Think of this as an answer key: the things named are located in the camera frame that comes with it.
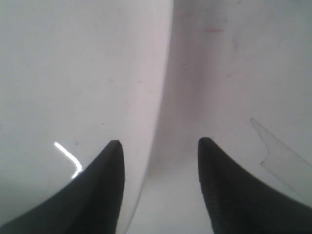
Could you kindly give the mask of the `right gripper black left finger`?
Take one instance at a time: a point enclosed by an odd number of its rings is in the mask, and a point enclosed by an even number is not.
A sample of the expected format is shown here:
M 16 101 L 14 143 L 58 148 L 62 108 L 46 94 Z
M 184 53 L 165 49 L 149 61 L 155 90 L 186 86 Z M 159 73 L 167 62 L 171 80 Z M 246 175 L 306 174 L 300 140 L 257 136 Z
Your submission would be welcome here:
M 125 163 L 110 141 L 68 185 L 37 207 L 1 226 L 2 234 L 114 234 L 123 200 Z

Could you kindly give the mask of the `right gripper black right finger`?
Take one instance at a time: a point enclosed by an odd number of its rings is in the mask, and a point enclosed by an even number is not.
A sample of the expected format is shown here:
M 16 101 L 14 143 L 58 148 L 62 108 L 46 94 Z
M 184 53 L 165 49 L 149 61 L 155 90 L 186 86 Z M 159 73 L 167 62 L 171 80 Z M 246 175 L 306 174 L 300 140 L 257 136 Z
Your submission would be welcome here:
M 198 142 L 198 175 L 215 234 L 310 234 L 312 209 L 254 177 L 211 138 Z

